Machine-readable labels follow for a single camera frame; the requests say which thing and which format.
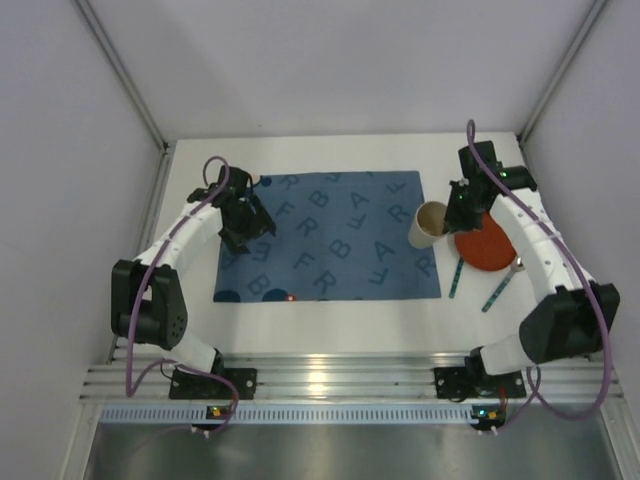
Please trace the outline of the spoon with teal handle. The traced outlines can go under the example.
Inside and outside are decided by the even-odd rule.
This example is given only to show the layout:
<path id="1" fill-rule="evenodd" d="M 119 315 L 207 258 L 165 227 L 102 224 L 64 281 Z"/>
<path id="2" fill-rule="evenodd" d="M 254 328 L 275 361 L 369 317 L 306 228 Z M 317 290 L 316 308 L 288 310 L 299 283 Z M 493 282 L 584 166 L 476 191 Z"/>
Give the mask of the spoon with teal handle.
<path id="1" fill-rule="evenodd" d="M 509 271 L 506 273 L 504 278 L 501 280 L 501 282 L 498 284 L 498 286 L 495 288 L 495 290 L 491 293 L 487 301 L 482 306 L 481 312 L 482 313 L 488 312 L 492 308 L 494 303 L 497 301 L 499 296 L 503 293 L 503 291 L 509 285 L 509 283 L 511 282 L 515 274 L 524 270 L 525 270 L 525 267 L 524 267 L 522 258 L 517 256 L 511 263 L 509 267 Z"/>

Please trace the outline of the fork with teal handle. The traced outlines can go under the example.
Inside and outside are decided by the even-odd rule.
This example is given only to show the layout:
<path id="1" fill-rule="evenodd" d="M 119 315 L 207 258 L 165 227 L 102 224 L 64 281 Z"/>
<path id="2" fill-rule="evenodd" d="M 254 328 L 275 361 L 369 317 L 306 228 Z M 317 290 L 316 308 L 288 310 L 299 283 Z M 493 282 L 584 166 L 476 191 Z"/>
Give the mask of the fork with teal handle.
<path id="1" fill-rule="evenodd" d="M 449 289 L 448 296 L 449 296 L 450 299 L 453 299 L 456 296 L 458 285 L 459 285 L 459 282 L 460 282 L 461 273 L 462 273 L 462 270 L 464 268 L 464 264 L 465 264 L 465 261 L 460 256 L 458 258 L 458 261 L 457 261 L 457 264 L 456 264 L 456 268 L 455 268 L 455 271 L 454 271 L 454 275 L 453 275 L 453 278 L 452 278 L 451 286 L 450 286 L 450 289 Z"/>

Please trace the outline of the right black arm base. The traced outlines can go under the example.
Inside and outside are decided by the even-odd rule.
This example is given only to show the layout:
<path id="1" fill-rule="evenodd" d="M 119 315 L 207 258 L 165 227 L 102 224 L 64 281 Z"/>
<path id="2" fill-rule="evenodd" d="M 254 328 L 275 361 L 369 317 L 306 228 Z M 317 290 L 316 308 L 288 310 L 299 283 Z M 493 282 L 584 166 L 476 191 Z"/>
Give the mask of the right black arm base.
<path id="1" fill-rule="evenodd" d="M 463 366 L 433 369 L 436 397 L 461 403 L 467 399 L 522 399 L 526 389 L 519 371 L 489 375 L 484 369 L 480 349 L 464 357 Z"/>

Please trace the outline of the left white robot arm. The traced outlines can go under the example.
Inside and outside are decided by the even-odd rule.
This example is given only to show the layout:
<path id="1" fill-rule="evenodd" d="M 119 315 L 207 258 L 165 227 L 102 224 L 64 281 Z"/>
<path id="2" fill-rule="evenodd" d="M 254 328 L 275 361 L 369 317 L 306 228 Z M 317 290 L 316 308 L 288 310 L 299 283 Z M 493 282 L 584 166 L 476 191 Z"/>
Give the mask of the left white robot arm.
<path id="1" fill-rule="evenodd" d="M 257 195 L 264 176 L 222 165 L 218 180 L 195 189 L 178 218 L 155 243 L 111 272 L 111 330 L 127 346 L 154 345 L 168 359 L 216 373 L 221 354 L 189 327 L 181 278 L 206 246 L 221 245 L 233 256 L 276 225 Z"/>

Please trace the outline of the blue letter-print placemat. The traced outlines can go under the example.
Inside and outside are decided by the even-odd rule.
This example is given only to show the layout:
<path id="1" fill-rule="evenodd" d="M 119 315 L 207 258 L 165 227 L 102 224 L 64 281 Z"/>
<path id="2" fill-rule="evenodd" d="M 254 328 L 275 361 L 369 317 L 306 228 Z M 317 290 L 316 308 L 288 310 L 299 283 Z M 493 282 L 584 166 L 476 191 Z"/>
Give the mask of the blue letter-print placemat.
<path id="1" fill-rule="evenodd" d="M 408 240 L 424 202 L 418 172 L 271 175 L 255 192 L 276 233 L 246 254 L 220 249 L 214 302 L 440 297 L 433 249 Z"/>

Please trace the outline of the red round plate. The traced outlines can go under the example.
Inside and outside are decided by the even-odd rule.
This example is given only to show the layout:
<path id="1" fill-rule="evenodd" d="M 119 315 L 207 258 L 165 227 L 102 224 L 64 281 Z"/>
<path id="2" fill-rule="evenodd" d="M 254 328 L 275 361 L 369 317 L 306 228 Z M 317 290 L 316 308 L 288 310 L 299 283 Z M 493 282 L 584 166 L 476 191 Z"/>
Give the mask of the red round plate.
<path id="1" fill-rule="evenodd" d="M 502 270 L 516 258 L 511 241 L 489 213 L 480 230 L 456 233 L 454 244 L 464 262 L 481 271 Z"/>

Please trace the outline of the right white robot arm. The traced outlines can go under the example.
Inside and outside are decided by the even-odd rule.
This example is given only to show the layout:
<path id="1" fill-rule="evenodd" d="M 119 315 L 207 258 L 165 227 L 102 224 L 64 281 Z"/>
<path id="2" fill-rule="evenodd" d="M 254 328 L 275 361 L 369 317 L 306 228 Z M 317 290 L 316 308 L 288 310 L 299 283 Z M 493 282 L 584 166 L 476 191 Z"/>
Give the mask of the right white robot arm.
<path id="1" fill-rule="evenodd" d="M 472 350 L 468 367 L 497 376 L 602 351 L 620 305 L 616 287 L 596 282 L 571 255 L 525 166 L 504 166 L 490 141 L 458 156 L 462 177 L 450 184 L 444 219 L 456 248 L 478 269 L 520 258 L 536 301 L 515 333 Z"/>

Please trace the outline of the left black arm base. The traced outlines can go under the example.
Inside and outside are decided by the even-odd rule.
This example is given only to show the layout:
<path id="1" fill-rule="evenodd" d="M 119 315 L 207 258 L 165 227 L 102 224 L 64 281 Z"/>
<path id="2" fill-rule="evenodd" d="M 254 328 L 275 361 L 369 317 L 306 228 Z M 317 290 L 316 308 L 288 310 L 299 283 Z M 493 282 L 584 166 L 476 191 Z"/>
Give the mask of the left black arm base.
<path id="1" fill-rule="evenodd" d="M 253 400 L 258 371 L 254 368 L 227 368 L 222 377 L 231 383 L 240 400 Z M 172 400 L 230 400 L 232 391 L 220 381 L 176 369 L 171 377 Z"/>

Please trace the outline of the beige paper cup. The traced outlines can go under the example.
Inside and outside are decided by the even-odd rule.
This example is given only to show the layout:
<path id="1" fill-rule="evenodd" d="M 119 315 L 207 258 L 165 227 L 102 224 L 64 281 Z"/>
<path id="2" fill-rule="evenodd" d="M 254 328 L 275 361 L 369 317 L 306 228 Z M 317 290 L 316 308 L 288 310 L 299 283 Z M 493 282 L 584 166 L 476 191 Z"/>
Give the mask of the beige paper cup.
<path id="1" fill-rule="evenodd" d="M 426 249 L 443 239 L 448 230 L 445 226 L 446 205 L 438 201 L 422 204 L 414 215 L 408 241 L 415 249 Z"/>

